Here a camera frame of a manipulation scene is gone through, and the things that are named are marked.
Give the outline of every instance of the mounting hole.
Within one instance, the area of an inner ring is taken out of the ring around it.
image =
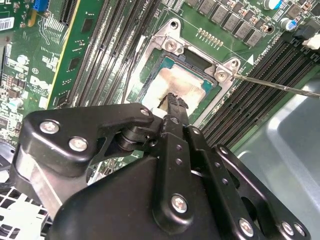
[[[150,141],[150,147],[154,147],[155,145],[157,145],[158,141],[157,140],[151,140]]]
[[[145,108],[141,108],[140,111],[145,116],[149,116],[150,115],[149,111],[147,109],[145,109]]]
[[[171,26],[172,29],[177,29],[179,24],[176,21],[172,21],[170,26]]]
[[[175,124],[179,124],[179,120],[178,120],[176,117],[172,116],[172,117],[170,117],[170,119],[171,119],[171,121],[174,122]]]
[[[234,61],[231,62],[231,67],[236,68],[238,66],[239,66],[239,62],[238,61],[234,60]]]
[[[222,178],[222,182],[223,182],[224,185],[228,185],[229,184],[228,180],[225,179],[225,178]]]
[[[175,163],[176,163],[177,165],[181,165],[181,164],[182,164],[182,160],[181,160],[180,158],[177,158],[177,159],[175,160]]]
[[[272,34],[275,30],[275,27],[273,25],[269,26],[268,29],[266,30],[267,34]]]

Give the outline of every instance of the connector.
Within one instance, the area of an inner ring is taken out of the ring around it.
[[[304,41],[302,45],[312,50],[320,49],[320,34],[316,34],[314,37],[310,38],[309,40]]]
[[[37,12],[44,12],[49,6],[49,0],[35,0],[33,9]]]

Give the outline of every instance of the black ram slot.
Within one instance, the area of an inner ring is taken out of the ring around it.
[[[293,87],[317,61],[319,63],[319,56],[314,54],[284,34],[248,76]],[[285,94],[285,91],[243,81],[202,129],[208,144],[213,146],[220,143],[232,147]]]

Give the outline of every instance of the microchip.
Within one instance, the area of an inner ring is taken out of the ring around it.
[[[59,98],[58,98],[58,101],[57,101],[57,106],[60,106],[61,104],[63,104],[63,103],[65,103],[66,102],[66,100],[67,100],[67,96],[68,96],[68,93],[65,93],[65,94],[63,94],[62,96],[60,96]]]
[[[16,99],[16,98],[20,97],[20,91],[18,91],[16,89],[8,89],[8,97]]]
[[[299,15],[299,13],[301,13],[301,11],[302,11],[302,9],[300,8],[299,5],[293,4],[293,5],[290,7],[287,15],[288,15],[290,18],[295,19],[295,18]]]
[[[19,79],[13,78],[12,84],[18,86]]]
[[[250,31],[251,26],[247,22],[243,22],[242,25],[239,27],[238,30],[236,30],[235,34],[238,38],[244,39],[245,36]]]
[[[239,11],[241,10],[241,8],[243,7],[244,5],[241,3],[241,2],[237,2],[233,8],[232,11],[234,11],[236,14],[239,13]]]
[[[16,126],[15,126],[15,129],[20,130],[21,127],[22,127],[22,123],[21,123],[21,122],[17,122],[17,123],[16,123]]]
[[[68,71],[74,70],[80,63],[80,59],[81,57],[79,56],[72,58],[68,67]]]
[[[93,18],[86,18],[83,22],[81,33],[84,34],[89,32],[93,24],[94,24]]]
[[[6,129],[8,127],[8,120],[0,117],[0,129]]]
[[[263,19],[259,19],[259,21],[254,25],[256,29],[260,30],[263,24],[265,24],[266,21]]]
[[[225,18],[227,15],[228,10],[224,6],[219,6],[215,13],[213,14],[211,20],[216,22],[217,24],[220,24],[222,20]]]
[[[262,33],[258,32],[257,30],[254,30],[254,32],[251,34],[251,36],[245,41],[246,44],[248,44],[251,47],[254,47],[259,40],[262,38]]]
[[[211,9],[214,7],[215,4],[216,4],[216,1],[214,0],[204,0],[203,3],[201,3],[198,10],[202,14],[207,15],[211,11]]]
[[[225,24],[223,25],[223,27],[229,30],[230,32],[232,32],[233,29],[235,29],[235,27],[238,25],[239,21],[240,21],[240,18],[234,13],[232,13],[230,17],[227,19],[227,21],[225,22]]]
[[[194,7],[198,3],[198,0],[185,0],[185,2],[191,7]]]
[[[223,5],[225,5],[225,6],[227,6],[228,3],[229,3],[229,0],[221,0],[221,3],[222,3]]]
[[[315,32],[320,31],[320,23],[316,22],[314,19],[310,19],[307,23],[307,26],[311,26],[315,29]]]
[[[244,16],[243,19],[249,22],[250,19],[251,19],[254,15],[255,15],[255,13],[254,13],[253,11],[249,10],[249,11],[246,13],[246,15]]]
[[[20,87],[20,88],[25,88],[25,86],[26,86],[26,81],[24,81],[24,80],[19,80],[19,82],[18,82],[18,87]]]
[[[320,2],[318,2],[314,8],[311,10],[311,13],[315,16],[320,16]]]

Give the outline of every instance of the capacitor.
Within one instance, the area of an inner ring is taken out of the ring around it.
[[[297,23],[295,20],[291,20],[287,17],[282,18],[279,23],[280,27],[288,32],[291,32],[297,27]]]
[[[275,10],[280,8],[282,0],[263,0],[263,7],[266,10]]]
[[[13,98],[6,104],[6,106],[12,111],[16,111],[18,108],[21,108],[23,104],[24,101],[21,98]]]

